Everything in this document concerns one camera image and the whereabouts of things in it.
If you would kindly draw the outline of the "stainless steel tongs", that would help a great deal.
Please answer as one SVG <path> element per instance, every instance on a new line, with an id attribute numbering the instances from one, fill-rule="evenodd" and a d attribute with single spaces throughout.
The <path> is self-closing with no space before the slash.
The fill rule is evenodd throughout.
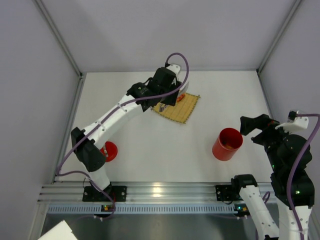
<path id="1" fill-rule="evenodd" d="M 183 86 L 182 88 L 178 91 L 178 94 L 175 98 L 175 102 L 177 101 L 177 97 L 181 94 L 185 94 L 188 90 L 188 87 L 189 87 L 189 82 L 187 81 Z M 167 107 L 169 107 L 170 105 L 169 104 L 165 104 L 165 103 L 160 103 L 159 105 L 159 112 L 163 112 Z"/>

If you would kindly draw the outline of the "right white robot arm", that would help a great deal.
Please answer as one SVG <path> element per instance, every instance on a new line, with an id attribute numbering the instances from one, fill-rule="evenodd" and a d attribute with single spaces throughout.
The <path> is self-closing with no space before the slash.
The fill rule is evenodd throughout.
<path id="1" fill-rule="evenodd" d="M 296 132 L 307 129 L 316 113 L 289 112 L 288 121 L 279 123 L 268 115 L 240 118 L 240 133 L 248 135 L 255 129 L 261 133 L 252 142 L 264 147 L 272 168 L 271 186 L 276 197 L 279 223 L 273 220 L 259 186 L 251 174 L 236 175 L 232 188 L 244 201 L 261 240 L 306 240 L 309 218 L 315 203 L 315 187 L 305 171 L 312 160 L 310 144 L 320 125 L 317 123 L 305 139 Z"/>

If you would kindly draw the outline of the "orange fried shrimp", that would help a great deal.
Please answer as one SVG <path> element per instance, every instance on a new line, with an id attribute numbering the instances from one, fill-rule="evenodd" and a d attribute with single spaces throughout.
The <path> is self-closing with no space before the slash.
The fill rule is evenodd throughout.
<path id="1" fill-rule="evenodd" d="M 184 97 L 185 97 L 185 94 L 182 93 L 181 95 L 179 95 L 179 96 L 177 97 L 176 102 L 178 103 L 178 102 L 182 101 L 182 99 L 183 99 Z"/>

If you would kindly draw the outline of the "red cylindrical lunch container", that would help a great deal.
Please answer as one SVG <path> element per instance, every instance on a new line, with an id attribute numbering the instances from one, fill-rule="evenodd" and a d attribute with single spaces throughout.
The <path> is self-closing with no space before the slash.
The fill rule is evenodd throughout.
<path id="1" fill-rule="evenodd" d="M 225 128 L 212 146 L 212 154 L 220 161 L 229 161 L 242 145 L 241 133 L 234 128 Z"/>

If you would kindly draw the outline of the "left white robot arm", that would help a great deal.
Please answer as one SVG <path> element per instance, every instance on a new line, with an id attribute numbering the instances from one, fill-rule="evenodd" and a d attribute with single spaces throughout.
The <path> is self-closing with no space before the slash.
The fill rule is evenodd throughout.
<path id="1" fill-rule="evenodd" d="M 181 67 L 166 64 L 156 70 L 146 83 L 133 84 L 117 103 L 98 120 L 80 129 L 71 131 L 73 152 L 88 172 L 89 179 L 97 190 L 110 193 L 111 182 L 107 176 L 107 157 L 102 149 L 108 139 L 132 118 L 156 106 L 158 103 L 174 106 L 179 95 Z"/>

